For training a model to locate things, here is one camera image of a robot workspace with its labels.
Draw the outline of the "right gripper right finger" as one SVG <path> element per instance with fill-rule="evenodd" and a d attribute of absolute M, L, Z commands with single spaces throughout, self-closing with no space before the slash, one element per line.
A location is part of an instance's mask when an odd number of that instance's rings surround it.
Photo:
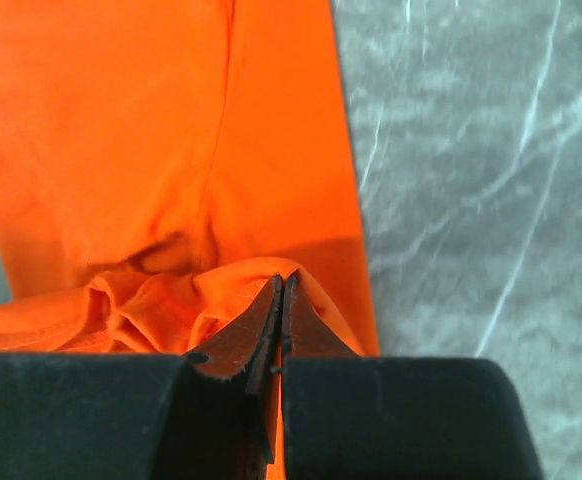
<path fill-rule="evenodd" d="M 291 276 L 282 417 L 290 479 L 539 479 L 517 391 L 485 359 L 364 357 Z"/>

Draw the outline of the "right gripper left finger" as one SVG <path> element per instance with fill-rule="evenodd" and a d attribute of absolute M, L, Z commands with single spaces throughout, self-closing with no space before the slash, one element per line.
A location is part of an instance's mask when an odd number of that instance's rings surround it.
<path fill-rule="evenodd" d="M 0 353 L 0 479 L 262 479 L 283 281 L 197 348 Z"/>

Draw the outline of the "orange t shirt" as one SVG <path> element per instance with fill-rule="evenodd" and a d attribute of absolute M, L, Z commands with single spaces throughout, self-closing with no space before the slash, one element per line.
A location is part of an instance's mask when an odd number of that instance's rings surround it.
<path fill-rule="evenodd" d="M 182 355 L 298 275 L 377 355 L 331 4 L 0 1 L 0 259 L 0 353 Z"/>

